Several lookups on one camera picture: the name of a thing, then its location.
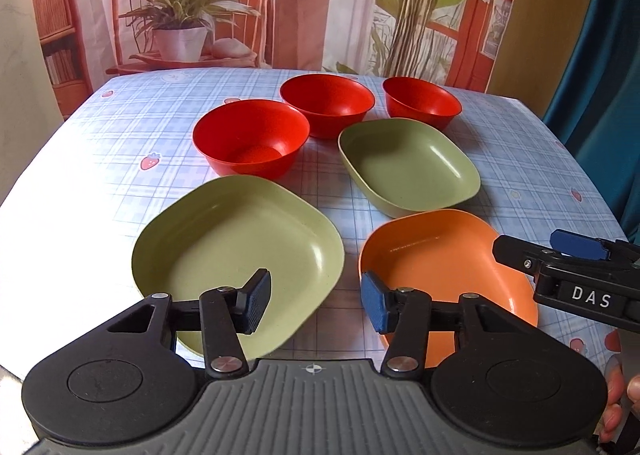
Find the crosshair symbol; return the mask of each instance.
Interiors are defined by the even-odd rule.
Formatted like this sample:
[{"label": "crosshair symbol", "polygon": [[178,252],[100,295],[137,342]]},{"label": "crosshair symbol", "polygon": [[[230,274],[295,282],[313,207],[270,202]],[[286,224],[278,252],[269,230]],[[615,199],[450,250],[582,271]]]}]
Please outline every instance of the crosshair symbol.
[{"label": "crosshair symbol", "polygon": [[313,363],[311,365],[307,365],[305,367],[305,370],[309,372],[309,374],[319,374],[324,370],[324,368],[322,368],[320,365],[316,365],[315,363]]}]

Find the gray ribbed plate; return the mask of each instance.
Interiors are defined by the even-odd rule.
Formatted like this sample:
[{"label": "gray ribbed plate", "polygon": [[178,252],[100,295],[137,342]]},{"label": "gray ribbed plate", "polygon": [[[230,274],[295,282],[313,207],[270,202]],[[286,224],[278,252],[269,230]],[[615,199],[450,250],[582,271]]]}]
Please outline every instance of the gray ribbed plate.
[{"label": "gray ribbed plate", "polygon": [[44,440],[28,455],[594,455],[587,443],[511,450],[462,435],[420,386],[392,381],[366,359],[261,360],[237,381],[211,383],[181,421],[110,449]]}]

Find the table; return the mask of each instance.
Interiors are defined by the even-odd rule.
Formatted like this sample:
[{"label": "table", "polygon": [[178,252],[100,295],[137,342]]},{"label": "table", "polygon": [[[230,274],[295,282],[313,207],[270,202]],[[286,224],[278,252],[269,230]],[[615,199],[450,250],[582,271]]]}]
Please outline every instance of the table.
[{"label": "table", "polygon": [[[158,71],[98,89],[0,206],[0,365],[24,378],[40,359],[138,301],[130,272],[135,239],[159,212],[216,176],[191,143],[196,121],[227,98],[279,99],[282,82],[299,73]],[[376,95],[367,118],[386,117],[382,79],[358,80]],[[464,110],[445,133],[482,179],[479,194],[461,209],[500,233],[543,245],[556,228],[624,238],[587,175],[523,104],[450,91]],[[334,142],[310,139],[279,182],[331,219],[346,263],[336,289],[274,355],[380,362],[382,344],[360,306],[356,259],[388,218],[351,182]],[[580,339],[578,348],[604,367],[609,327],[540,307],[540,328],[567,345]],[[184,348],[179,353],[202,365]]]}]

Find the bowl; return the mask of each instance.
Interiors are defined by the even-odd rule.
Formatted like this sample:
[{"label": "bowl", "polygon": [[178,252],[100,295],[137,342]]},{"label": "bowl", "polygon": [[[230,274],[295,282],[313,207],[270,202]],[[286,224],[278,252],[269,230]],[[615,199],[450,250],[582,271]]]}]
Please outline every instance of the bowl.
[{"label": "bowl", "polygon": [[193,128],[193,144],[221,176],[283,175],[309,137],[304,115],[270,99],[230,102],[202,116]]},{"label": "bowl", "polygon": [[[269,180],[231,175],[204,183],[143,229],[131,268],[140,292],[197,300],[221,285],[242,287],[260,268],[271,273],[271,299],[257,330],[238,334],[247,359],[287,341],[329,295],[344,247],[319,210]],[[202,354],[200,332],[178,332]]]},{"label": "bowl", "polygon": [[444,88],[416,78],[389,78],[382,83],[386,113],[444,130],[462,112],[462,105]]},{"label": "bowl", "polygon": [[[471,213],[446,209],[398,218],[380,226],[365,242],[358,269],[373,271],[390,288],[413,287],[434,301],[457,302],[476,292],[533,326],[538,307],[523,273],[497,263],[498,233]],[[392,335],[383,336],[388,346]],[[455,351],[453,332],[431,332],[427,366]]]},{"label": "bowl", "polygon": [[357,81],[334,74],[304,74],[285,81],[280,97],[311,125],[311,136],[335,139],[350,124],[363,120],[376,104],[371,91]]},{"label": "bowl", "polygon": [[480,189],[478,170],[462,150],[417,120],[354,124],[340,134],[338,149],[360,191],[392,218],[448,208]]}]

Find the potted plant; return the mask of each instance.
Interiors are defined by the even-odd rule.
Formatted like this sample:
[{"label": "potted plant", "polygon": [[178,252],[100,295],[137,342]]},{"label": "potted plant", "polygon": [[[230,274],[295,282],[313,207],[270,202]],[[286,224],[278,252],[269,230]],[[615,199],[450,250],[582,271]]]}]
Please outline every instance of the potted plant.
[{"label": "potted plant", "polygon": [[121,14],[137,23],[135,37],[152,31],[163,60],[196,62],[207,33],[218,22],[233,23],[233,13],[260,16],[238,0],[144,0],[145,5]]}]

